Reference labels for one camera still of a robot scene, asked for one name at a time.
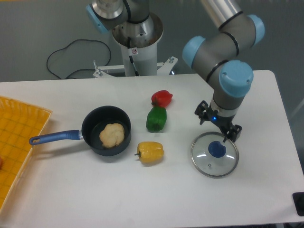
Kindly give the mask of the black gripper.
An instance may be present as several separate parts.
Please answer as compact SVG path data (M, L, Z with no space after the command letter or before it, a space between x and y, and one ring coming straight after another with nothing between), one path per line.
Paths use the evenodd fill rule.
M235 143L239 138L242 127L232 123L235 115L223 117L219 116L215 112L209 112L209 105L204 100L200 102L194 113L198 116L200 125L202 125L205 121L211 121L213 124L215 124L224 134L224 143L227 140Z

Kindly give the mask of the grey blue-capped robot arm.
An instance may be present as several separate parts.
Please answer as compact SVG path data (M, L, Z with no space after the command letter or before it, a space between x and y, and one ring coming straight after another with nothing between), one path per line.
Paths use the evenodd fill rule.
M235 142L242 128L232 121L254 76L237 56L261 41L265 26L259 17L244 14L233 0L204 0L202 6L219 33L211 39L193 37L182 51L185 63L214 91L211 102L202 101L195 114L201 123L212 122L225 139ZM163 27L147 0L94 0L86 11L96 29L111 32L121 46L127 76L157 73L157 55L145 50L161 39Z

